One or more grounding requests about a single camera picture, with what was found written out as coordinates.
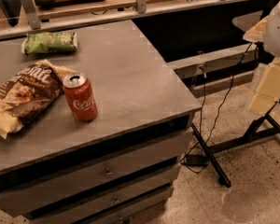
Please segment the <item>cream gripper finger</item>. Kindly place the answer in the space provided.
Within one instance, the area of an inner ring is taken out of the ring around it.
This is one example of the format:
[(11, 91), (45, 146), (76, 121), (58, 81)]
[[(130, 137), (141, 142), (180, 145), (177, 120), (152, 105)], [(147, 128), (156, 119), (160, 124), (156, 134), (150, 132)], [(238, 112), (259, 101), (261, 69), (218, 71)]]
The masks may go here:
[(262, 116), (280, 99), (280, 58), (271, 63), (261, 63), (252, 82), (252, 95), (246, 110)]
[(245, 32), (243, 39), (248, 42), (257, 43), (262, 42), (264, 39), (264, 31), (268, 17), (260, 20), (256, 25)]

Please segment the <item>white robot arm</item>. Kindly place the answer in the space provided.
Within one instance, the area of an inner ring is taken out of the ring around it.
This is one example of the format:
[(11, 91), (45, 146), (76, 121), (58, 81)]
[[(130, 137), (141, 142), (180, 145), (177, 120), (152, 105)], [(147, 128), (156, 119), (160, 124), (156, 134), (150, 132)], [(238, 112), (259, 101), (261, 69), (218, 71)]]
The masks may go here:
[(280, 1), (270, 14), (244, 34), (244, 40), (262, 42), (273, 60), (260, 69), (261, 78), (247, 106), (256, 115), (264, 115), (280, 99)]

